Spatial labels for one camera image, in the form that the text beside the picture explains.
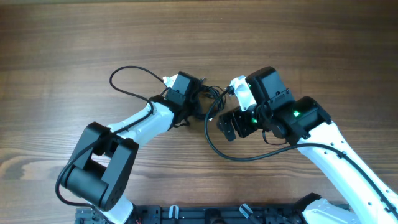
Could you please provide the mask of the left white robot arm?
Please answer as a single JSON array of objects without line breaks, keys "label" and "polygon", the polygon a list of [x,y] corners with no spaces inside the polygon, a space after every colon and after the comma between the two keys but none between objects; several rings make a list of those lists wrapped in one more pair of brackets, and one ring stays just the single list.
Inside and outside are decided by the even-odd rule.
[{"label": "left white robot arm", "polygon": [[165,91],[140,112],[116,124],[93,122],[81,134],[56,187],[85,200],[105,223],[140,223],[124,190],[140,147],[172,127],[187,126],[197,108],[202,80],[185,72],[165,77]]}]

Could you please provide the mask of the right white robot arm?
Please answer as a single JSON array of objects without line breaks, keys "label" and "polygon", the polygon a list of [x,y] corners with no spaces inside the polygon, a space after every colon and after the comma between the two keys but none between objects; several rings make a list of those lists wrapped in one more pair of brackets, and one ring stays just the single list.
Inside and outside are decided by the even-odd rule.
[{"label": "right white robot arm", "polygon": [[226,92],[239,105],[219,117],[217,127],[229,141],[245,138],[257,130],[272,132],[298,149],[331,181],[353,209],[338,218],[326,202],[314,199],[302,211],[311,221],[397,223],[397,194],[354,152],[331,116],[313,98],[295,100],[276,69],[264,67],[249,76],[231,80]]}]

